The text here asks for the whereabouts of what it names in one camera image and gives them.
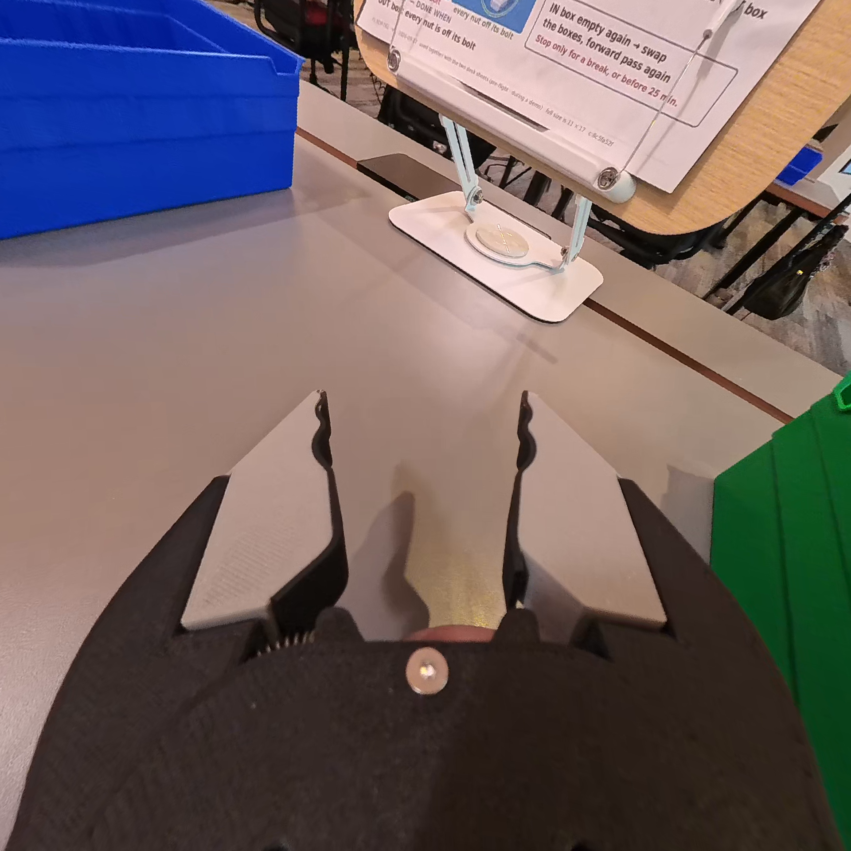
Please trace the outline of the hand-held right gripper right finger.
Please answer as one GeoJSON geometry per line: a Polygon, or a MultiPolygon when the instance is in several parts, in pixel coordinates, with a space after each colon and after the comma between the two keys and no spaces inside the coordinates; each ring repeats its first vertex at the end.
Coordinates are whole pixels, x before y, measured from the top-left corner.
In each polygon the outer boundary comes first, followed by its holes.
{"type": "Polygon", "coordinates": [[[576,642],[593,623],[659,632],[665,610],[615,469],[529,390],[517,438],[507,610],[530,611],[543,642],[576,642]]]}

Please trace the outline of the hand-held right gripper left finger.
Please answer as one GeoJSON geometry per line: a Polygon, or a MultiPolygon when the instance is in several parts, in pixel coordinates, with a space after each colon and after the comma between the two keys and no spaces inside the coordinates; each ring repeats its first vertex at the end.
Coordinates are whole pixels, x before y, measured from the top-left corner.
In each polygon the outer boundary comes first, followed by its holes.
{"type": "Polygon", "coordinates": [[[348,565],[327,394],[310,393],[227,476],[181,625],[311,632],[348,565]]]}

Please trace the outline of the green plastic bin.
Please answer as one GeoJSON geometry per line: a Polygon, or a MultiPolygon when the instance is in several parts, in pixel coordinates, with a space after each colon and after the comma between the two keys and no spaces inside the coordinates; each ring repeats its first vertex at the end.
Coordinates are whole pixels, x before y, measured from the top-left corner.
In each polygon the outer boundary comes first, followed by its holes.
{"type": "Polygon", "coordinates": [[[710,566],[792,691],[850,841],[850,376],[717,476],[710,566]]]}

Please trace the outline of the blue plastic bin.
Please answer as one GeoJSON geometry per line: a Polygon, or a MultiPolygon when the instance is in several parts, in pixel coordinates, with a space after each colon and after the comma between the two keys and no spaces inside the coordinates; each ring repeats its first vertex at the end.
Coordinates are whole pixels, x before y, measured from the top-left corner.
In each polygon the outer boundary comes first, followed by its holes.
{"type": "Polygon", "coordinates": [[[303,58],[206,2],[1,3],[3,239],[289,188],[303,58]]]}

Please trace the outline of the black handbag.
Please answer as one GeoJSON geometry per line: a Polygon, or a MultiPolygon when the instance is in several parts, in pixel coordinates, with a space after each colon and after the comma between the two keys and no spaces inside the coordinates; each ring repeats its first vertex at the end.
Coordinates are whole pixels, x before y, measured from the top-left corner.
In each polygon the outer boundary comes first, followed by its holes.
{"type": "Polygon", "coordinates": [[[827,269],[844,240],[847,225],[831,225],[808,235],[791,252],[753,281],[734,309],[770,321],[789,316],[800,305],[810,281],[827,269]]]}

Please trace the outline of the wooden instruction board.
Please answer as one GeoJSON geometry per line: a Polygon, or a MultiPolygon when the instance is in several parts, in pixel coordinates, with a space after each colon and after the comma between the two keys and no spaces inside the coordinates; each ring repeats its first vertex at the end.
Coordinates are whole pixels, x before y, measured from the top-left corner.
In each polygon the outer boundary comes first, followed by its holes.
{"type": "Polygon", "coordinates": [[[586,186],[549,156],[537,141],[520,141],[521,130],[541,136],[505,114],[509,129],[500,132],[475,119],[437,94],[437,84],[424,88],[398,79],[389,69],[389,43],[355,26],[358,49],[367,68],[394,89],[458,121],[467,130],[516,156],[556,183],[574,190],[640,230],[672,235],[710,226],[743,207],[767,189],[801,147],[817,123],[840,108],[849,94],[849,2],[820,2],[808,16],[754,90],[730,117],[675,191],[638,181],[632,198],[616,203],[586,186]]]}

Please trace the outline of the small blue bin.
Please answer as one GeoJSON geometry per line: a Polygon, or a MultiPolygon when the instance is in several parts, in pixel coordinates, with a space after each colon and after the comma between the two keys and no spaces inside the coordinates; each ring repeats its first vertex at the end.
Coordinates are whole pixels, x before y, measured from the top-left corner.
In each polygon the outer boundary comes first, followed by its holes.
{"type": "Polygon", "coordinates": [[[785,186],[795,186],[806,178],[823,161],[823,158],[824,152],[820,147],[807,144],[784,167],[775,178],[775,182],[785,186]]]}

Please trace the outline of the printed instruction sheet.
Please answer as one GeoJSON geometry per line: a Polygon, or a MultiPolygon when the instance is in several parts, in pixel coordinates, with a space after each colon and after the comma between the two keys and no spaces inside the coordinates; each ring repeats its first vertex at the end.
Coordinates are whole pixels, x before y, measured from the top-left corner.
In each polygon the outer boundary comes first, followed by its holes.
{"type": "Polygon", "coordinates": [[[814,1],[362,2],[398,83],[615,201],[672,193],[814,1]]]}

